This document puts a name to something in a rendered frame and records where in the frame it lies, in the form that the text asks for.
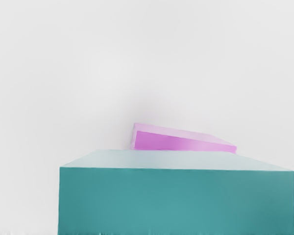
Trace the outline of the pink block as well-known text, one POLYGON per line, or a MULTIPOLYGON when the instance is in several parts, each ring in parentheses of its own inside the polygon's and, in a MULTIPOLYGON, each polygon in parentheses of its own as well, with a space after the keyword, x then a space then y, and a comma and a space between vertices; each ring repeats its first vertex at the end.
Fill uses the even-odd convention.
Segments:
POLYGON ((237 146, 209 134, 135 123, 131 149, 236 153, 237 146))

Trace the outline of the teal block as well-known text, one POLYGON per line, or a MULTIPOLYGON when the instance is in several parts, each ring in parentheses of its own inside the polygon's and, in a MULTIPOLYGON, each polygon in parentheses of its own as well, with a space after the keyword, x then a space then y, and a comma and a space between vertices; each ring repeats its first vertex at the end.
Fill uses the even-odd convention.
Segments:
POLYGON ((229 152, 96 150, 60 167, 58 235, 294 235, 294 171, 229 152))

